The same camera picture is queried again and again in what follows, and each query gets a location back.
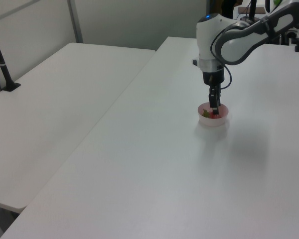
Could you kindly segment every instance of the table surface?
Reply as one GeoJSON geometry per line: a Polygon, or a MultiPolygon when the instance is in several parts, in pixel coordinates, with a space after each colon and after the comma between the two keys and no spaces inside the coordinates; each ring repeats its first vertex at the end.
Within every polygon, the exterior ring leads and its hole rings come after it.
{"type": "Polygon", "coordinates": [[[168,38],[2,239],[299,239],[299,53],[231,66],[216,128],[197,54],[168,38]]]}
{"type": "Polygon", "coordinates": [[[153,54],[71,43],[0,92],[0,207],[27,206],[153,54]]]}

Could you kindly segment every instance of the white wall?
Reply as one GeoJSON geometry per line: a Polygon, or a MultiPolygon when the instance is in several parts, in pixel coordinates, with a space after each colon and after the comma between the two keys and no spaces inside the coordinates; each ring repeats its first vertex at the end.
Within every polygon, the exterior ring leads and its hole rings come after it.
{"type": "Polygon", "coordinates": [[[196,37],[206,0],[72,0],[84,43],[157,50],[168,36],[196,37]]]}
{"type": "Polygon", "coordinates": [[[0,20],[0,48],[13,80],[70,42],[75,36],[66,0],[40,0],[0,20]]]}

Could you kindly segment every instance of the white bowl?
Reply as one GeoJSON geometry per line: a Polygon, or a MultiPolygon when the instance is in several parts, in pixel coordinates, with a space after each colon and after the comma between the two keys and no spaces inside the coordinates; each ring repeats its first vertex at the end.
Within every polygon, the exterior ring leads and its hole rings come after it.
{"type": "Polygon", "coordinates": [[[219,119],[210,119],[210,118],[206,118],[204,116],[202,116],[202,114],[204,113],[204,110],[207,110],[208,112],[212,111],[212,108],[209,105],[209,102],[203,103],[198,107],[198,115],[199,115],[199,121],[207,126],[210,127],[217,127],[217,126],[221,126],[222,124],[225,123],[227,115],[228,115],[228,108],[221,104],[219,107],[219,115],[221,116],[221,118],[219,119]]]}

